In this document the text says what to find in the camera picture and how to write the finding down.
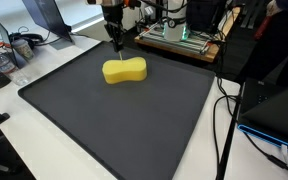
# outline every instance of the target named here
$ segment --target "yellow sponge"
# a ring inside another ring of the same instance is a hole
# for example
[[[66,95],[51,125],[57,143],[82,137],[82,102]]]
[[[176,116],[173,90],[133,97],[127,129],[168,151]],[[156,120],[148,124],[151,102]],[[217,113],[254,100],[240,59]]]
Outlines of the yellow sponge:
[[[122,81],[142,81],[146,78],[144,58],[134,57],[128,60],[108,60],[103,64],[103,75],[108,84]]]

